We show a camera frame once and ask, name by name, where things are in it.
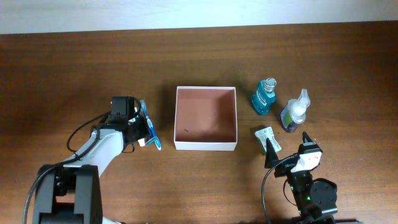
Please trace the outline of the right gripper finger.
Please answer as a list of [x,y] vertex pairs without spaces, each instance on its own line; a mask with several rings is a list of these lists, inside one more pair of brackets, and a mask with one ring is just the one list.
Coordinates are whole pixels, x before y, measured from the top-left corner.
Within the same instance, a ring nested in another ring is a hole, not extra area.
[[310,143],[310,144],[314,144],[315,142],[310,138],[310,136],[307,134],[307,132],[306,131],[304,131],[303,133],[302,133],[302,140],[303,140],[303,143]]
[[271,169],[279,163],[279,158],[277,153],[271,143],[269,138],[266,139],[266,159],[264,167],[266,169]]

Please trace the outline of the green toothpaste tube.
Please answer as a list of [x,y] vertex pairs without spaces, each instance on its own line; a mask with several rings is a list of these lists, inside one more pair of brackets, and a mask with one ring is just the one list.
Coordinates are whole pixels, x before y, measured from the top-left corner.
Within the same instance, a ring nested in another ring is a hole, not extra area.
[[134,111],[138,112],[138,115],[129,120],[129,125],[132,128],[132,144],[138,143],[140,147],[144,147],[148,134],[146,121],[143,115],[140,114],[138,107],[135,107]]

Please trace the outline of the blue white toothbrush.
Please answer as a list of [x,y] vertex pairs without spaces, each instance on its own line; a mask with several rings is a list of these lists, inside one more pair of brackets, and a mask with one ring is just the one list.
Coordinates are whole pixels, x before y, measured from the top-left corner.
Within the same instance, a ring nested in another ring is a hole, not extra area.
[[148,139],[153,138],[153,137],[157,137],[156,142],[154,142],[153,144],[155,144],[156,148],[160,151],[162,149],[162,145],[161,145],[160,139],[158,138],[158,136],[156,134],[154,125],[152,124],[152,121],[149,118],[149,115],[147,113],[146,103],[145,103],[144,100],[140,100],[140,104],[141,104],[141,111],[143,112],[145,120],[147,122],[147,127],[148,127],[148,131],[149,131],[149,138]]

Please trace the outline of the teal mouthwash bottle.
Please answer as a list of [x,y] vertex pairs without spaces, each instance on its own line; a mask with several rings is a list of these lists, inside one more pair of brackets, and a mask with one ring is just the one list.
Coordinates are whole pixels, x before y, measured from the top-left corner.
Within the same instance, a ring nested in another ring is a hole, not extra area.
[[265,116],[268,114],[271,105],[276,101],[275,87],[276,80],[274,78],[267,78],[259,81],[257,90],[252,96],[252,107],[257,114]]

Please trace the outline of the blue disposable razor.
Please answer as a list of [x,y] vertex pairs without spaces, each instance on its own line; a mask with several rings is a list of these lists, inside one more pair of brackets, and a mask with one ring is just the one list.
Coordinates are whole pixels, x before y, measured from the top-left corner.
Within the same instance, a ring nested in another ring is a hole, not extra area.
[[157,140],[157,137],[150,138],[150,139],[148,139],[148,140],[146,141],[146,145],[150,145],[150,144],[156,142],[156,140]]

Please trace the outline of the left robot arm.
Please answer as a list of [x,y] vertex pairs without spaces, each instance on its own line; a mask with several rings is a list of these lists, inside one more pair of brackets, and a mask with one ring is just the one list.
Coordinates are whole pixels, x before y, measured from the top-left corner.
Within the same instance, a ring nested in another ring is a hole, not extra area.
[[115,96],[109,112],[97,116],[89,140],[71,157],[40,168],[27,196],[33,223],[111,223],[103,215],[100,176],[128,146],[145,145],[150,131],[144,101]]

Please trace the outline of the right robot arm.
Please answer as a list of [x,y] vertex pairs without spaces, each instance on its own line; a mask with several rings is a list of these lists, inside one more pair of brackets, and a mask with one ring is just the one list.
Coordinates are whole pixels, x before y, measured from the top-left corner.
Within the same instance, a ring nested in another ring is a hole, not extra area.
[[264,167],[268,170],[262,180],[261,200],[267,223],[271,222],[266,208],[265,184],[273,172],[274,177],[286,177],[294,196],[299,217],[295,223],[334,223],[333,215],[338,212],[336,206],[337,185],[327,179],[314,179],[311,171],[320,165],[323,151],[306,132],[302,133],[298,152],[279,159],[271,144],[266,140],[266,159]]

